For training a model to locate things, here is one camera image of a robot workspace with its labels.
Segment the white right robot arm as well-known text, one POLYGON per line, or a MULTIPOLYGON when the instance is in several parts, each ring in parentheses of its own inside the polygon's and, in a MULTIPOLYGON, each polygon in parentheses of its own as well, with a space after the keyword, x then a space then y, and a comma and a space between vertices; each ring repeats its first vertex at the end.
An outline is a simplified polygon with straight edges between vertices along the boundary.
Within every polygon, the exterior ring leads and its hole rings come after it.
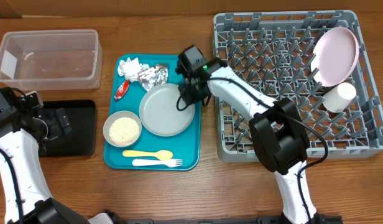
POLYGON ((276 223, 331 223, 320 215, 310 198, 306 170, 308 132, 292 100, 277 101, 248 85, 222 60, 178 58, 175 71, 183 75, 179 88, 186 106, 212 95, 230 104, 247 122, 259 162, 275 175, 283 201, 276 223))

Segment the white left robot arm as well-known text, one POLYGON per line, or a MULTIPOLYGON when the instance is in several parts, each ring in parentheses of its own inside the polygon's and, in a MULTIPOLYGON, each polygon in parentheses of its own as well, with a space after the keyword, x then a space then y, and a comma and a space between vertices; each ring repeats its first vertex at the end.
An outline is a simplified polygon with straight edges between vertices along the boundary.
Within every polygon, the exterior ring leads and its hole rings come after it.
POLYGON ((40 166, 47 141, 72 129, 63 109, 43 114, 36 91, 0 88, 0 177, 6 200, 6 223, 117 223, 105 210, 87 219, 55 200, 40 166))

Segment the pink plate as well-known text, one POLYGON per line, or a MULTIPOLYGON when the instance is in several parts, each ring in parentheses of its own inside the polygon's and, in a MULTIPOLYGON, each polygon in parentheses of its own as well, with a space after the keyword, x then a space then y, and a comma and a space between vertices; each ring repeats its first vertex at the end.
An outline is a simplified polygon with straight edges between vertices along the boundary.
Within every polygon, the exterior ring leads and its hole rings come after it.
POLYGON ((324 87, 345 81, 358 62, 359 46, 356 36, 345 27, 335 27, 324 33, 313 49, 315 58, 310 64, 318 69, 314 81, 324 87))

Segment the grey plate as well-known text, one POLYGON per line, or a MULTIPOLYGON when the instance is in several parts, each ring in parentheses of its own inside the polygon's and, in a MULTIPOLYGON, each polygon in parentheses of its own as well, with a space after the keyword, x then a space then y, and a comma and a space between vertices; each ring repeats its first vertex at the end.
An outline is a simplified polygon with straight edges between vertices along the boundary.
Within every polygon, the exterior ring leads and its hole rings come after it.
POLYGON ((180 134, 192 123, 195 106, 186 106, 178 85, 165 83, 149 90, 141 99, 139 117, 143 126, 152 134, 170 137, 180 134))

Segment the grey bowl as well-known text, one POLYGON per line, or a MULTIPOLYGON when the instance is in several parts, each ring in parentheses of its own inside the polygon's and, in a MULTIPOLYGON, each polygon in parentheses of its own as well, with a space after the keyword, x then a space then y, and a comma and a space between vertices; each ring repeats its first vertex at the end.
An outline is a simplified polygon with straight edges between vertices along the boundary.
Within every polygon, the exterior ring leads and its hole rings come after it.
POLYGON ((140 131, 139 131, 139 136, 141 135, 141 131, 142 131, 142 124, 141 124, 141 121, 139 119, 139 117, 134 114, 133 112, 130 112, 130 111, 118 111, 118 112, 115 112, 113 113, 112 115, 110 115, 107 120, 105 121, 104 123, 104 126, 103 126, 103 135, 104 135, 104 138, 105 140, 112 146, 115 146, 115 147, 121 147, 121 146, 118 146, 116 145, 109 137, 109 129, 110 129, 110 126, 113 124, 113 122, 119 118, 122 118, 122 117, 128 117, 128 118, 132 118, 134 120, 136 120, 136 122, 138 123, 139 127, 140 127, 140 131))

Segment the white plastic fork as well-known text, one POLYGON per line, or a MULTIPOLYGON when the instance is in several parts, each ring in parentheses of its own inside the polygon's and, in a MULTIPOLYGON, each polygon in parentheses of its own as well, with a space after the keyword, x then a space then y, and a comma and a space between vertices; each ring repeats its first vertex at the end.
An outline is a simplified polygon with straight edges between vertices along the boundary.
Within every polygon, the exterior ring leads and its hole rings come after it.
POLYGON ((151 160, 151 159, 134 159, 132 165, 136 167, 142 166, 167 166, 167 167, 180 167, 183 165, 181 159, 169 159, 166 161, 151 160))

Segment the yellow plastic spoon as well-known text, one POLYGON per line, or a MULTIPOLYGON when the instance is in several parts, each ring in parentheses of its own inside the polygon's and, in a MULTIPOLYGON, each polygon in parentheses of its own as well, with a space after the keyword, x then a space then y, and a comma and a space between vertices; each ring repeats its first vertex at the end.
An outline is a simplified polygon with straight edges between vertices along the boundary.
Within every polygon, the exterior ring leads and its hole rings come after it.
POLYGON ((124 157, 155 157, 160 161, 166 161, 173 157, 173 153, 168 150, 159 150, 157 152, 124 150, 122 155, 124 157))

